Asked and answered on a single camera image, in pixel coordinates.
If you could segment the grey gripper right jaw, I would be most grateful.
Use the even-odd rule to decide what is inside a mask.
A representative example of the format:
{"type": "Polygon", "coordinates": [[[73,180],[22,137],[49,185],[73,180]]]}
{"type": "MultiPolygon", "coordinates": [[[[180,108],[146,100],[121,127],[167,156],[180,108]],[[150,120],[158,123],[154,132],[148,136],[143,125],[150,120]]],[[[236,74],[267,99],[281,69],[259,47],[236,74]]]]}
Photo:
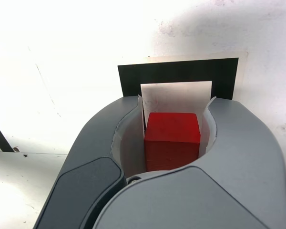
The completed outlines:
{"type": "Polygon", "coordinates": [[[97,229],[286,229],[286,167],[269,128],[214,98],[196,161],[147,172],[103,208],[97,229]]]}

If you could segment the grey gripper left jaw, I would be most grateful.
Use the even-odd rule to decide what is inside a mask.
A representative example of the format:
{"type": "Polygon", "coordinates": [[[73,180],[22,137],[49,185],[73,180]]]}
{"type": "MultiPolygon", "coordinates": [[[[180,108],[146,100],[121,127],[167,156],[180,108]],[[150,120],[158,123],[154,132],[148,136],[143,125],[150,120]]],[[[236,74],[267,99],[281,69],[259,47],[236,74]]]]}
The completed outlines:
{"type": "Polygon", "coordinates": [[[35,223],[91,229],[127,178],[146,171],[142,97],[122,97],[94,115],[74,141],[35,223]]]}

